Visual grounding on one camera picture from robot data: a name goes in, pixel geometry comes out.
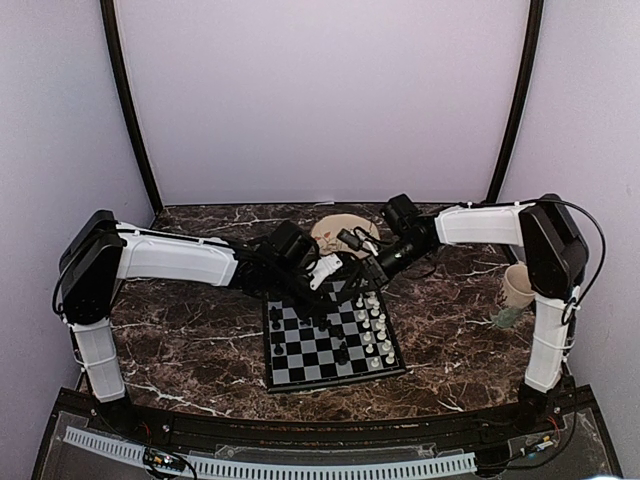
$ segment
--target lavender wall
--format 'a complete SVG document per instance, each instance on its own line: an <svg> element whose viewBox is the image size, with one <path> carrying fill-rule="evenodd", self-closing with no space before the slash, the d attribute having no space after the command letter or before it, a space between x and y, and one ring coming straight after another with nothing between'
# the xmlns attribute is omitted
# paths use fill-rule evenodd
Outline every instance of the lavender wall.
<svg viewBox="0 0 640 480"><path fill-rule="evenodd" d="M580 383L593 386L632 478L640 477L639 39L638 2L547 2L502 196L558 192L590 210L607 233L608 262L584 302L571 365ZM588 222L580 225L595 263L598 238Z"/></svg>
<svg viewBox="0 0 640 480"><path fill-rule="evenodd" d="M484 198L528 0L117 5L166 203Z"/></svg>
<svg viewBox="0 0 640 480"><path fill-rule="evenodd" d="M78 376L50 309L60 253L98 208L152 218L96 0L2 3L0 466L28 478L61 385Z"/></svg>

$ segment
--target cup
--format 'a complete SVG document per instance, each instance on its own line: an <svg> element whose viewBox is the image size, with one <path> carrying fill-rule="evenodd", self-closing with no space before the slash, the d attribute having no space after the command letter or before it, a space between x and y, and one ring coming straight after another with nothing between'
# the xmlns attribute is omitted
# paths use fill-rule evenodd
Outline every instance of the cup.
<svg viewBox="0 0 640 480"><path fill-rule="evenodd" d="M511 265L504 272L502 293L507 307L524 309L533 302L536 294L531 289L529 271L524 263Z"/></svg>

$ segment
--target chess board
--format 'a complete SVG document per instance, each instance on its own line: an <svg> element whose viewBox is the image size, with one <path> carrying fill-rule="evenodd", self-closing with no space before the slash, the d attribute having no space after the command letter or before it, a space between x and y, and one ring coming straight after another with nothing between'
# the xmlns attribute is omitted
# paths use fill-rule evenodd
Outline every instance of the chess board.
<svg viewBox="0 0 640 480"><path fill-rule="evenodd" d="M343 281L323 284L333 300L343 286ZM269 392L343 385L406 371L381 293L368 292L361 298L360 308L356 299L336 305L335 312L327 315L333 329L311 325L310 319L301 320L287 301L265 298L264 346ZM341 334L335 335L336 326L343 338L339 338Z"/></svg>

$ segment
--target marble tabletop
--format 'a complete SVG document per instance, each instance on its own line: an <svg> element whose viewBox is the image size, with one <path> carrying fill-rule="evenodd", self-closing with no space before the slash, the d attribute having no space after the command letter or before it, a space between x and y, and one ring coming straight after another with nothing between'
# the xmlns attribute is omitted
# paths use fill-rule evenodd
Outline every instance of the marble tabletop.
<svg viewBox="0 0 640 480"><path fill-rule="evenodd" d="M380 205L167 207L154 228L250 239L288 219L310 231L326 215L352 213L390 232ZM428 212L436 205L422 205ZM425 273L436 267L435 273ZM254 420L362 421L469 411L514 402L529 358L533 316L512 328L500 310L507 262L492 246L444 247L384 291L408 372L300 393L266 391L260 301L209 285L127 282L112 312L120 364L136 404Z"/></svg>

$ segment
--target curved black pole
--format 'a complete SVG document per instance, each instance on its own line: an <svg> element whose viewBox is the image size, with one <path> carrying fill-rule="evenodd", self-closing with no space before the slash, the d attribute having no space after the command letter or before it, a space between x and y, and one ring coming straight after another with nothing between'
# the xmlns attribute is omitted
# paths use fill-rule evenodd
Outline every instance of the curved black pole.
<svg viewBox="0 0 640 480"><path fill-rule="evenodd" d="M536 47L538 46L538 35L540 34L540 25L542 24L542 7L544 0L531 0L529 5L529 20L527 21L527 32L524 38L524 46L522 49L522 59L520 60L520 70L518 71L518 80L513 94L511 103L511 111L507 120L507 128L502 139L502 146L498 154L498 160L493 172L493 178L487 192L486 203L495 203L498 201L502 184L507 175L509 161L513 153L513 146L516 143L518 129L520 128L520 120L524 111L525 100L527 99L527 91L531 81L531 72L533 71L533 60L536 56Z"/></svg>
<svg viewBox="0 0 640 480"><path fill-rule="evenodd" d="M118 96L120 97L122 114L127 124L131 146L133 147L133 153L136 157L140 174L142 175L144 187L147 190L147 196L149 197L154 213L158 215L163 209L162 199L160 198L156 181L153 178L147 150L142 140L142 134L140 133L138 117L136 116L136 110L133 106L133 97L131 96L127 71L124 66L124 57L122 56L122 45L120 43L120 35L118 34L118 22L116 20L113 0L100 0L100 6L102 7L104 33L107 37L111 68L113 69L113 77L116 81Z"/></svg>

